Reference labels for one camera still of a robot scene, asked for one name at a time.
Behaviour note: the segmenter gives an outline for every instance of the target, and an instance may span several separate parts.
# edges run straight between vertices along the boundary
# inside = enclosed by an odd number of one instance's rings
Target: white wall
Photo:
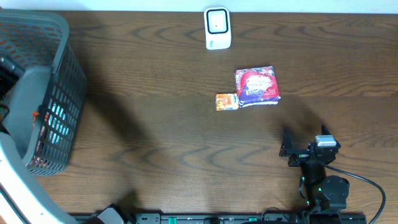
[[[187,11],[225,6],[231,12],[398,13],[398,0],[0,0],[8,9]]]

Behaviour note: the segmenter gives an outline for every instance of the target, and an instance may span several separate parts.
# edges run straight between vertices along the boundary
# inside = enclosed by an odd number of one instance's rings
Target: wooden table
[[[202,13],[61,15],[88,94],[68,169],[37,179],[66,211],[303,207],[300,169],[278,157],[282,127],[305,145],[325,123],[342,145],[332,165],[380,184],[378,223],[396,223],[398,16],[232,13],[232,46],[209,51]],[[266,65],[278,105],[215,111],[235,70]],[[344,178],[347,211],[370,221],[381,194]]]

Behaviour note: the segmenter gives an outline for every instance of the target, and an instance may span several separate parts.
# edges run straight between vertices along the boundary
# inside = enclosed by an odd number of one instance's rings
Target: small orange package
[[[216,95],[216,110],[236,110],[239,108],[238,96],[236,93],[225,93]]]

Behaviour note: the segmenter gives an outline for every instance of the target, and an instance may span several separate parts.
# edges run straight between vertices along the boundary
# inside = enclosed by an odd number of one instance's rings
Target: laundry basket
[[[84,105],[87,80],[68,37],[68,23],[57,14],[0,10],[0,67],[20,76],[10,90],[17,103],[10,103],[3,125],[34,175],[65,170]],[[38,97],[37,106],[26,109]]]

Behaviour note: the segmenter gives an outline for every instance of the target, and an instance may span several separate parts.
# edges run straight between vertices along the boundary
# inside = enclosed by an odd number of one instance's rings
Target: white plug-in device
[[[212,7],[205,11],[206,48],[227,49],[231,46],[231,20],[225,7]]]

